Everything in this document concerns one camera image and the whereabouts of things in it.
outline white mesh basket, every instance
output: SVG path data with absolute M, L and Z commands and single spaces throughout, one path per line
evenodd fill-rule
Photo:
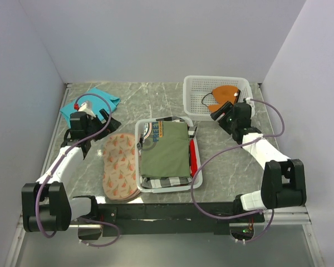
M 211 93 L 213 89 L 222 85 L 236 86 L 240 91 L 239 102 L 244 98 L 251 97 L 251 87 L 244 78 L 219 77 L 219 76 L 187 76 L 183 82 L 183 106 L 184 112 L 194 121 L 212 121 L 210 111 L 202 104 L 203 97 Z M 213 95 L 206 96 L 203 103 L 208 105 L 217 104 Z M 254 102 L 252 116 L 255 113 Z
M 188 126 L 193 126 L 193 121 L 188 117 L 181 117 Z M 147 118 L 144 120 L 140 120 L 135 125 L 135 147 L 137 146 L 137 142 L 140 140 L 140 135 L 144 133 L 144 125 L 147 122 L 154 122 L 156 121 L 155 118 Z M 195 157 L 197 159 L 197 167 L 200 167 L 200 157 L 199 157 L 199 150 L 197 144 L 197 138 L 194 136 L 194 147 L 195 147 Z M 140 176 L 140 165 L 141 165 L 141 156 L 140 153 L 135 153 L 135 170 L 136 170 L 136 184 L 137 188 L 143 193 L 167 193 L 167 192 L 178 192 L 178 191 L 187 191 L 190 190 L 190 185 L 182 185 L 182 186 L 173 186 L 173 187 L 164 187 L 164 188 L 144 188 L 142 186 L 142 178 Z M 203 175 L 202 172 L 199 172 L 197 178 L 195 179 L 194 189 L 198 188 L 202 185 L 203 182 Z

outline white enclosure wall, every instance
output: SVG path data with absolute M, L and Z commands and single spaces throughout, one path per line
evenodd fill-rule
M 304 162 L 306 205 L 326 264 L 334 266 L 334 0 L 306 2 L 262 90 L 284 115 L 281 151 Z
M 304 2 L 21 0 L 65 82 L 262 82 Z
M 24 10 L 0 0 L 0 266 L 21 213 L 21 187 L 40 175 L 63 95 Z

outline striped cloth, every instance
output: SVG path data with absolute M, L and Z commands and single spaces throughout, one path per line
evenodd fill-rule
M 161 179 L 142 178 L 142 186 L 144 188 L 163 188 L 180 185 L 189 185 L 191 177 L 164 177 Z

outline teal cloth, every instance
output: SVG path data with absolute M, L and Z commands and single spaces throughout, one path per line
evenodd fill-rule
M 109 103 L 110 108 L 111 108 L 111 112 L 114 112 L 116 110 L 117 104 L 120 103 L 120 98 L 118 98 L 116 96 L 112 96 L 109 93 L 103 92 L 96 87 L 90 89 L 89 91 L 87 91 L 87 93 L 95 93 L 95 94 L 101 96 L 102 98 L 104 98 Z M 103 100 L 101 100 L 100 98 L 98 98 L 96 96 L 84 96 L 81 99 L 79 99 L 78 103 L 81 105 L 82 103 L 84 103 L 87 100 L 89 100 L 92 103 L 92 109 L 93 109 L 94 114 L 96 114 L 98 116 L 98 118 L 100 119 L 100 121 L 102 121 L 104 118 L 100 114 L 99 111 L 103 108 L 104 110 L 106 110 L 107 113 L 109 113 L 109 109 L 106 106 L 106 103 L 104 103 Z M 76 100 L 74 99 L 73 102 L 71 102 L 68 105 L 61 108 L 62 116 L 66 119 L 67 124 L 68 124 L 69 127 L 71 127 L 71 124 L 69 122 L 70 116 L 71 116 L 72 113 L 76 112 L 76 110 L 74 109 L 75 101 Z

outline marble tabletop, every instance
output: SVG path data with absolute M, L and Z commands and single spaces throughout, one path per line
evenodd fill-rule
M 261 90 L 257 83 L 251 83 L 253 97 L 262 100 Z M 118 132 L 134 134 L 138 120 L 151 117 L 186 116 L 183 111 L 183 83 L 73 83 L 68 85 L 65 104 L 72 102 L 87 90 L 97 87 L 121 98 L 113 117 L 122 123 Z M 201 162 L 204 162 L 223 148 L 234 146 L 233 139 L 215 122 L 194 122 L 198 126 L 197 143 Z M 256 114 L 252 119 L 253 126 L 264 134 L 272 134 L 272 126 L 264 105 L 256 103 Z M 58 155 L 60 144 L 67 130 L 67 123 L 62 116 L 58 121 L 55 139 L 50 152 L 50 164 Z M 269 138 L 277 147 L 276 140 Z M 104 162 L 102 146 L 106 139 L 92 142 L 91 149 L 83 163 L 77 168 L 67 185 L 69 198 L 78 195 L 95 195 L 99 202 L 123 203 L 111 201 L 104 193 L 102 176 Z M 256 160 L 243 149 L 224 153 L 206 165 L 203 172 L 203 184 L 195 190 L 199 202 L 233 201 L 238 194 L 259 190 L 263 170 Z M 164 194 L 140 193 L 132 202 L 172 203 L 191 202 L 190 192 L 173 192 Z

